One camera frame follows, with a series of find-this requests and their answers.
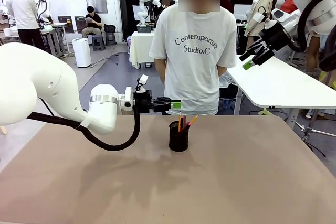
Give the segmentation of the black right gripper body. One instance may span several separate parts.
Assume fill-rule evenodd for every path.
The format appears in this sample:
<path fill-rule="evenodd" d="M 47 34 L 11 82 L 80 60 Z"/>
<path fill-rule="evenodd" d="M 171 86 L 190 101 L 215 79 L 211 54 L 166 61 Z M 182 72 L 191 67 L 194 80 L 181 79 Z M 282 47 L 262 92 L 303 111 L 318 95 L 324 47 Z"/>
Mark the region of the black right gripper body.
<path fill-rule="evenodd" d="M 267 21 L 259 37 L 266 43 L 270 50 L 280 50 L 289 44 L 289 37 L 283 26 L 277 21 Z"/>

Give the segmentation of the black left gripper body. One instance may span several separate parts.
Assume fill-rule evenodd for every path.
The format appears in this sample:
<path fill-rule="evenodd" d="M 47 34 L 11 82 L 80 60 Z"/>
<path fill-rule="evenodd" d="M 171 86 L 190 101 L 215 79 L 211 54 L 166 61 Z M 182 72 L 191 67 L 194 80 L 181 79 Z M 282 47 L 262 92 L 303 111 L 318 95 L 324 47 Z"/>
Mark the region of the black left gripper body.
<path fill-rule="evenodd" d="M 149 114 L 152 109 L 152 91 L 145 90 L 142 93 L 135 92 L 133 94 L 135 100 L 135 108 L 140 114 Z"/>

